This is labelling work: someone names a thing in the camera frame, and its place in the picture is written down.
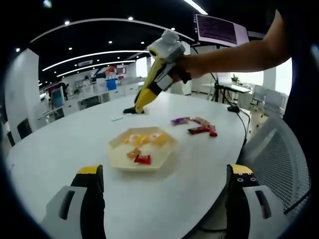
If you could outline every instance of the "floor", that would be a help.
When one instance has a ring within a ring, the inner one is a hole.
[[[202,93],[192,93],[189,97],[196,97],[201,99],[207,99],[207,94]],[[258,131],[261,125],[267,120],[266,116],[261,117],[262,113],[254,109],[250,110],[252,118],[248,132],[248,140]],[[3,137],[2,141],[3,154],[6,158],[7,154],[11,149],[10,142],[6,135]],[[206,229],[225,229],[227,227],[226,223],[226,210],[225,210],[225,196],[221,197],[220,201],[215,205],[214,210],[208,213],[205,222],[201,227]],[[200,230],[196,230],[192,235],[188,236],[189,239],[223,239],[225,238],[224,233],[205,233]]]

